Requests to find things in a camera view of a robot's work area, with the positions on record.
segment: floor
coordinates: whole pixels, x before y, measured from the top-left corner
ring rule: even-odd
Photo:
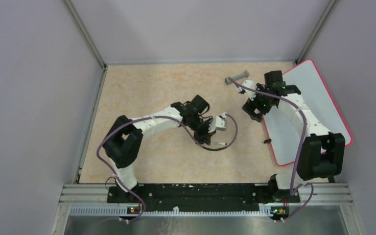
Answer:
[[[201,95],[210,105],[207,115],[231,114],[238,122],[239,134],[228,149],[209,152],[189,138],[182,128],[171,129],[144,139],[135,161],[140,183],[263,183],[269,177],[290,169],[278,166],[267,138],[264,123],[242,111],[247,96],[239,94],[224,78],[247,70],[248,79],[264,82],[266,72],[293,67],[292,62],[212,63],[109,66],[87,150],[81,183],[104,183],[112,175],[95,152],[118,116],[145,116],[173,102],[185,102]],[[212,141],[229,142],[234,125]]]

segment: gray wall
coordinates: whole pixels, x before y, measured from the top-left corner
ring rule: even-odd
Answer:
[[[106,63],[295,60],[329,0],[72,0]]]
[[[0,0],[0,235],[49,233],[100,73],[61,0]]]
[[[376,234],[376,1],[342,0],[309,53],[353,133],[340,179]]]

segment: wooden tabletop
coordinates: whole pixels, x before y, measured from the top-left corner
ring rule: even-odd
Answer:
[[[238,137],[228,149],[206,151],[196,146],[182,128],[143,139],[135,174],[140,183],[263,183],[275,173],[292,167],[276,165],[263,123],[249,118],[241,106],[247,96],[227,86],[224,78],[247,70],[248,79],[264,82],[263,75],[287,71],[292,62],[212,63],[109,66],[96,113],[80,182],[104,183],[112,175],[95,152],[118,116],[137,118],[166,108],[171,103],[201,95],[211,106],[207,115],[231,114],[238,122]],[[212,137],[229,142],[234,125]],[[102,156],[107,158],[104,150]]]

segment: robotic arm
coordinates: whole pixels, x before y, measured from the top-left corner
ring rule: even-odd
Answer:
[[[305,104],[301,91],[295,85],[287,85],[283,81],[281,71],[272,71],[264,75],[265,85],[246,80],[243,86],[253,90],[282,96],[295,103],[296,109],[288,102],[258,94],[238,87],[242,94],[246,93],[248,99],[242,109],[251,119],[262,121],[262,116],[267,114],[273,106],[280,109],[290,120],[295,130],[302,133],[304,121],[299,113],[301,110],[306,117],[305,141],[302,145],[297,165],[296,184],[313,178],[327,178],[341,173],[344,155],[345,139],[341,133],[334,134],[325,127]],[[292,171],[276,175],[278,189],[289,189]]]
[[[211,136],[213,136],[217,130],[225,131],[227,128],[227,122],[225,119],[225,113],[216,116],[215,118],[211,116],[203,117],[202,115],[209,109],[209,103],[201,96],[197,95],[192,101],[187,101],[185,103],[176,102],[157,113],[144,117],[132,119],[128,119],[124,115],[118,117],[107,135],[132,120],[145,117],[152,117],[152,119],[126,126],[121,131],[115,133],[103,145],[116,175],[129,189],[136,186],[138,182],[133,171],[133,162],[138,155],[142,139],[153,136],[167,129],[180,126],[180,124],[174,120],[155,118],[157,116],[171,117],[180,121],[194,131],[194,139],[197,142],[210,145],[212,143]]]

